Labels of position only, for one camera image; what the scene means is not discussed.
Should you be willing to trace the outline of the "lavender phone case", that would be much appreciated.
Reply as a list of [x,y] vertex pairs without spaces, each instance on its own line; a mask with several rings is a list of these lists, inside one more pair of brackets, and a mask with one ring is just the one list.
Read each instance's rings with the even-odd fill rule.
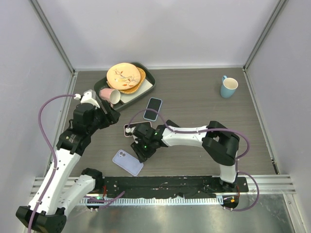
[[119,150],[113,157],[112,162],[132,176],[137,176],[143,168],[143,163],[124,150]]

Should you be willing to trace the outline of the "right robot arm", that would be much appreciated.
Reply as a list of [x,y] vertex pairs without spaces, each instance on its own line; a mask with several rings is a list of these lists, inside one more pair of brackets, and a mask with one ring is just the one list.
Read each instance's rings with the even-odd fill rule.
[[143,163],[148,160],[158,148],[172,146],[193,146],[203,148],[220,166],[220,188],[226,192],[237,186],[236,154],[239,150],[240,138],[227,131],[207,132],[207,129],[224,129],[218,121],[197,128],[181,128],[171,120],[152,128],[139,123],[125,129],[134,138],[131,148],[138,160]]

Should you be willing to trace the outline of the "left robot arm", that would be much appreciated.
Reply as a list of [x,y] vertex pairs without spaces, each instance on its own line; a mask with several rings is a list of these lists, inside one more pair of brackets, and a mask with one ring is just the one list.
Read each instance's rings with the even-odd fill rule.
[[65,184],[99,129],[116,124],[120,113],[100,99],[94,90],[72,97],[79,100],[69,121],[69,127],[60,134],[56,147],[49,144],[52,164],[33,199],[17,209],[16,217],[28,232],[60,233],[73,208],[89,192],[100,193],[104,186],[103,174],[86,168],[68,190]]

